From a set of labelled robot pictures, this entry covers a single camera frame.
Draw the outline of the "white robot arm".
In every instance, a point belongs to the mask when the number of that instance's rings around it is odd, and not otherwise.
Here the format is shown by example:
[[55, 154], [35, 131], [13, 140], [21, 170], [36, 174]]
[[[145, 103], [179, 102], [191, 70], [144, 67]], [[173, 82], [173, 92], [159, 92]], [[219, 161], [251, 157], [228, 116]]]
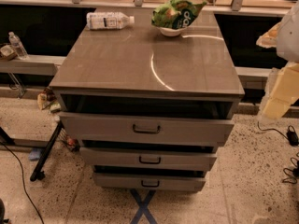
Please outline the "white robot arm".
[[282, 20], [261, 35], [256, 44], [275, 48], [287, 64], [268, 77], [260, 115], [263, 119], [280, 119], [299, 100], [299, 1]]

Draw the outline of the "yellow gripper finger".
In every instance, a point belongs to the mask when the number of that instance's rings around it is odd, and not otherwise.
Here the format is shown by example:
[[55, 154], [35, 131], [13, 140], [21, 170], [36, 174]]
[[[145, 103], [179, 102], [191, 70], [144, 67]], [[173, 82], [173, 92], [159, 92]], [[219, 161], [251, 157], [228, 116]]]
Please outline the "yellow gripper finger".
[[288, 62], [278, 71], [274, 86], [266, 101], [262, 116], [280, 119], [299, 99], [299, 63]]
[[277, 36], [278, 36], [278, 28], [280, 26], [280, 22], [271, 27], [266, 33], [261, 35], [257, 41], [256, 45], [262, 48], [275, 48], [277, 46]]

